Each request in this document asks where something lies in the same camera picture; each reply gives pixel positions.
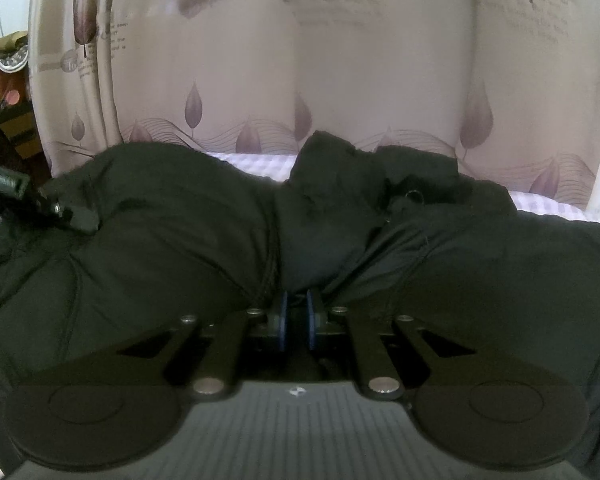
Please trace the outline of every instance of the black fabric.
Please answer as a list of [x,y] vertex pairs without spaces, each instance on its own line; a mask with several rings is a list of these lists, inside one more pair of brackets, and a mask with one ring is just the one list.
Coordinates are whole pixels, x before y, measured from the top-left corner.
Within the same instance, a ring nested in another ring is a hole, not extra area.
[[[570,454],[600,479],[600,225],[517,212],[508,192],[408,148],[311,136],[284,184],[162,144],[113,148],[47,192],[95,207],[87,237],[0,226],[0,409],[14,384],[186,312],[217,319],[282,284],[428,320],[581,388]],[[0,465],[18,457],[3,439]]]

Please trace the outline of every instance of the black metal bracket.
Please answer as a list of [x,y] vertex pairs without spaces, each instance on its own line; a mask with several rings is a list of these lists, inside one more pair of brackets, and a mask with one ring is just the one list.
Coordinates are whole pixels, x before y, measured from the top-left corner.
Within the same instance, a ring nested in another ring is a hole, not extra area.
[[[409,314],[378,328],[363,310],[325,308],[314,290],[307,305],[314,351],[324,352],[332,340],[345,337],[359,391],[400,401],[422,434],[463,460],[504,470],[550,465],[562,460],[586,428],[582,393],[544,368],[448,336]],[[405,388],[417,360],[428,374],[415,388]]]
[[192,404],[229,395],[245,343],[285,351],[286,293],[271,309],[234,312],[218,326],[194,315],[36,374],[7,399],[5,422],[24,457],[94,470],[159,446]]

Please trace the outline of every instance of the ribbed gray surface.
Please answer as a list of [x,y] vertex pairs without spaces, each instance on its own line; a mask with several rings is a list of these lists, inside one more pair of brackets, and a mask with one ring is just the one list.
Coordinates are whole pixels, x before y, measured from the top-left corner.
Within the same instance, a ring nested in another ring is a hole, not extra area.
[[224,402],[200,404],[153,454],[110,472],[54,472],[26,463],[10,480],[586,480],[561,463],[525,473],[472,467],[424,440],[392,402],[350,383],[245,383]]

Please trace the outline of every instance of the black round pad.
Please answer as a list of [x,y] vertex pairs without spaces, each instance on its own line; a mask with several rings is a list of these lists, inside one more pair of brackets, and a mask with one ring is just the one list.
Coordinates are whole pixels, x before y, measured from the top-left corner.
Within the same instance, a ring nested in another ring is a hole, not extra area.
[[167,385],[21,385],[9,397],[13,443],[34,462],[55,469],[112,467],[158,447],[180,420]]
[[413,415],[424,433],[452,455],[486,468],[526,470],[558,462],[587,421],[570,384],[539,386],[487,380],[424,384]]

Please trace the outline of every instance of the curtain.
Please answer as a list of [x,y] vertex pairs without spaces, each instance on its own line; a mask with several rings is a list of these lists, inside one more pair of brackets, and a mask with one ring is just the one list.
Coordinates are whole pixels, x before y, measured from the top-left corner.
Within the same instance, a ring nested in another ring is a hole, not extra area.
[[600,163],[600,0],[32,0],[30,32],[53,174],[327,130],[584,207]]

